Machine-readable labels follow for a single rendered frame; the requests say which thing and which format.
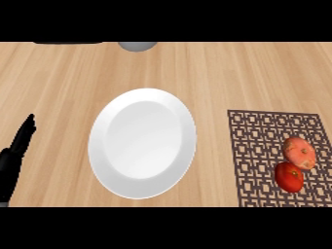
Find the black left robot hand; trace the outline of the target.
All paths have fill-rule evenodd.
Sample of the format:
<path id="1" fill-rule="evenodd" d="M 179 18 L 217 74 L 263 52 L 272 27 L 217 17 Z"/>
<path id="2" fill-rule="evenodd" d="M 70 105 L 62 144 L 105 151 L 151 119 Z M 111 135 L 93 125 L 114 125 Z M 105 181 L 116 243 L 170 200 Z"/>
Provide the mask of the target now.
<path id="1" fill-rule="evenodd" d="M 9 206 L 34 132 L 34 114 L 30 114 L 18 129 L 11 146 L 0 151 L 0 207 Z"/>

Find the white oval plate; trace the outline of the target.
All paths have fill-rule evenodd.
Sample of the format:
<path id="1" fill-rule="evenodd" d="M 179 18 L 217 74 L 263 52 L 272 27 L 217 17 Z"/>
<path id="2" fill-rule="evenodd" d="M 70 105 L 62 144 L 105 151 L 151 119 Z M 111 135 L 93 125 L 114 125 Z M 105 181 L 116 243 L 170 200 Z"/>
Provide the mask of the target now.
<path id="1" fill-rule="evenodd" d="M 116 195 L 167 192 L 194 161 L 197 132 L 186 104 L 161 89 L 133 89 L 104 107 L 88 140 L 91 168 Z"/>

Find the brown patterned placemat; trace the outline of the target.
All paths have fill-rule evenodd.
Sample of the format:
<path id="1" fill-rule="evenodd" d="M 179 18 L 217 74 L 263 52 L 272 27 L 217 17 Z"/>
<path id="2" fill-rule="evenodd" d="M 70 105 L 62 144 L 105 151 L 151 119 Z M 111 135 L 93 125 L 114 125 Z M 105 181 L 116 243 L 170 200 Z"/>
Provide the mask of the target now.
<path id="1" fill-rule="evenodd" d="M 316 114 L 231 110 L 228 112 L 238 200 L 243 207 L 332 207 L 332 146 Z M 290 137 L 312 145 L 316 165 L 303 172 L 305 186 L 284 191 L 275 166 L 285 160 Z"/>

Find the black flat object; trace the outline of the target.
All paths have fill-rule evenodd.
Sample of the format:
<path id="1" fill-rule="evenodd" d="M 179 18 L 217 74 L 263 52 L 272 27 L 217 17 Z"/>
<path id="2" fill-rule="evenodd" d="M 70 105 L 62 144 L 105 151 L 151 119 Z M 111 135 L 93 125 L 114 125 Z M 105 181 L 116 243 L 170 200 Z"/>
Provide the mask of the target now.
<path id="1" fill-rule="evenodd" d="M 95 45 L 101 44 L 102 42 L 37 42 L 34 41 L 37 45 Z"/>

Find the grey round object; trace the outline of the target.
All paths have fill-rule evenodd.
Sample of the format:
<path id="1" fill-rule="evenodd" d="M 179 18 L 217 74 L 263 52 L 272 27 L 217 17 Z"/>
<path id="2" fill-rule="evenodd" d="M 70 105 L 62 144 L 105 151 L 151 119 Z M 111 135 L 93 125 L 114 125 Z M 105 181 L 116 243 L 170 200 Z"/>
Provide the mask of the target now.
<path id="1" fill-rule="evenodd" d="M 145 52 L 148 51 L 155 45 L 155 42 L 120 42 L 120 47 L 129 52 Z"/>

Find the red tomato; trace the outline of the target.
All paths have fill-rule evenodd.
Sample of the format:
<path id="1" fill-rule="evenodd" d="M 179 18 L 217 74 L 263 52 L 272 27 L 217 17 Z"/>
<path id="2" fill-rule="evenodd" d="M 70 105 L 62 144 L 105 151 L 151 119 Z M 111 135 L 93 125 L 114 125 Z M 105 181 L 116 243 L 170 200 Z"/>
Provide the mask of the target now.
<path id="1" fill-rule="evenodd" d="M 305 176 L 300 168 L 288 161 L 277 164 L 275 181 L 282 190 L 297 193 L 305 186 Z"/>

